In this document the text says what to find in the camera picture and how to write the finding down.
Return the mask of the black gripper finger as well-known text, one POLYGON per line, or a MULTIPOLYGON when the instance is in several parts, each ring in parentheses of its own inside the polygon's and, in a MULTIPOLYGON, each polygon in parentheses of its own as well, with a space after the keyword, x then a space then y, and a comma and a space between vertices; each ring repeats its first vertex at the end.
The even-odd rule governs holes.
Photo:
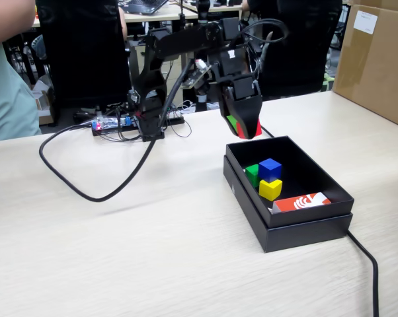
POLYGON ((259 90, 255 89, 254 96, 238 99, 235 112, 231 113, 237 119, 238 137, 253 139, 259 130, 259 114, 262 108, 262 96, 259 90))
POLYGON ((234 118, 234 115, 231 113, 231 111, 233 110, 235 112, 235 107, 238 101, 239 100, 235 96, 234 88, 228 86, 218 86, 220 114, 235 136, 239 136, 237 130, 237 119, 234 118))

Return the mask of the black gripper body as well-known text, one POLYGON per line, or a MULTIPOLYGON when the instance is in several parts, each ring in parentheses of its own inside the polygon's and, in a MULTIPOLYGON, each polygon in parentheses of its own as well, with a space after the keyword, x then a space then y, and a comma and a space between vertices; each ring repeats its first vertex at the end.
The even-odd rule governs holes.
POLYGON ((253 73, 247 70, 245 55, 246 49, 242 46, 215 50, 208 55, 211 82, 216 83, 229 99, 244 100, 260 96, 259 84, 253 73))

